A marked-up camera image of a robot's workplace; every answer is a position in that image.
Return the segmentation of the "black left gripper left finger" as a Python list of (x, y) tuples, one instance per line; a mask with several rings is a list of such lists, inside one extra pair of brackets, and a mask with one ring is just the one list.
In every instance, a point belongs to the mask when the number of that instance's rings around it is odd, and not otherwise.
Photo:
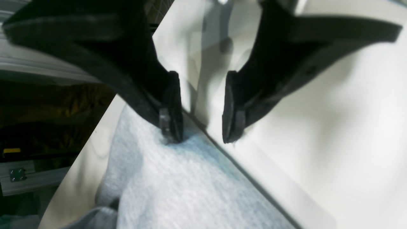
[(179, 76), (160, 64), (144, 0), (33, 0), (6, 39), (73, 64), (108, 85), (169, 142), (181, 142)]

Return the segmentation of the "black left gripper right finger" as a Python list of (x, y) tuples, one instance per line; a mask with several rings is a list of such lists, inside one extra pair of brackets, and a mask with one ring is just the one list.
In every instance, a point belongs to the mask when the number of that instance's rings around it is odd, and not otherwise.
[(340, 58), (381, 42), (403, 28), (401, 0), (260, 0), (252, 51), (225, 82), (224, 143), (266, 116), (284, 97)]

